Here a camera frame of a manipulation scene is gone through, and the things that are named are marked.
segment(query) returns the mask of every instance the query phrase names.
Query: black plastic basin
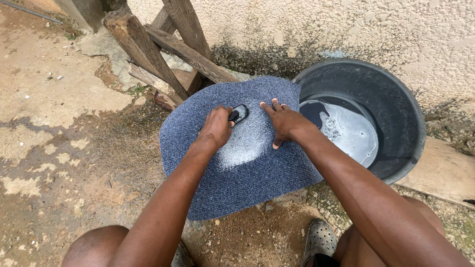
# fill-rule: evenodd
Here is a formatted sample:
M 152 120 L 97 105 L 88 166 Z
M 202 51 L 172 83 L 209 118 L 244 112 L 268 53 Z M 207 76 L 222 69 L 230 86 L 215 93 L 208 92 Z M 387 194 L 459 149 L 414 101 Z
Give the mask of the black plastic basin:
M 364 115 L 375 127 L 379 149 L 368 167 L 386 184 L 406 175 L 419 160 L 426 137 L 424 116 L 409 89 L 393 74 L 356 59 L 329 59 L 304 69 L 294 82 L 300 102 L 332 99 Z

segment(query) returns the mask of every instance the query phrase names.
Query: gray shoe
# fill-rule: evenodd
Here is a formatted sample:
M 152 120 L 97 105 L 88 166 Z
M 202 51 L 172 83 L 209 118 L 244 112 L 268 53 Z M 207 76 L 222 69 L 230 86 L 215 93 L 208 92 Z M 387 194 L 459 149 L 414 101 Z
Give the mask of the gray shoe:
M 304 267 L 316 253 L 333 256 L 336 243 L 336 236 L 330 225 L 322 219 L 313 219 L 308 227 L 304 257 L 300 267 Z
M 175 256 L 171 261 L 171 267 L 192 267 L 195 266 L 195 263 L 191 259 L 188 251 L 186 250 L 185 244 L 183 241 L 180 240 L 178 244 L 177 251 L 175 252 Z

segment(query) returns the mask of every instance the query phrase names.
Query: blue carpet mat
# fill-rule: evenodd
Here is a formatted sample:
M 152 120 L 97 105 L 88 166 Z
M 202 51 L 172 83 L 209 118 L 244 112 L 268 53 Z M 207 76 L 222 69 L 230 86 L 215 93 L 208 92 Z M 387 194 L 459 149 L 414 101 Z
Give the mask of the blue carpet mat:
M 297 143 L 272 148 L 275 131 L 259 106 L 261 101 L 270 105 L 277 97 L 298 111 L 300 90 L 295 83 L 271 76 L 216 84 L 192 95 L 167 117 L 160 130 L 160 151 L 169 176 L 214 107 L 244 104 L 249 109 L 247 118 L 233 127 L 228 143 L 209 162 L 188 219 L 221 217 L 322 180 Z

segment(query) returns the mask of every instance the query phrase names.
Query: left hand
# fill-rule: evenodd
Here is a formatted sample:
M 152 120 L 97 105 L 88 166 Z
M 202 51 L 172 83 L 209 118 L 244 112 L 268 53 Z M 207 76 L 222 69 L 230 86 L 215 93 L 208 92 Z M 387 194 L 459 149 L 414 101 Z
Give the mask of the left hand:
M 231 136 L 231 127 L 234 126 L 234 122 L 229 122 L 229 114 L 233 111 L 232 107 L 223 107 L 222 105 L 213 109 L 196 138 L 196 142 L 206 144 L 213 153 L 218 151 L 223 145 L 228 142 Z

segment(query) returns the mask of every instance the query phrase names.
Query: water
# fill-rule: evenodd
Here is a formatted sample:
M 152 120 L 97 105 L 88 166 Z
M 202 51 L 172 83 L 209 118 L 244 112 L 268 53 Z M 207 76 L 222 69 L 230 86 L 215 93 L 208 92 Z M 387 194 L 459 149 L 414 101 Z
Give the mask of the water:
M 338 148 L 368 168 L 378 152 L 374 126 L 354 105 L 341 99 L 333 102 L 339 105 L 322 99 L 307 100 L 300 104 L 300 113 L 317 125 Z

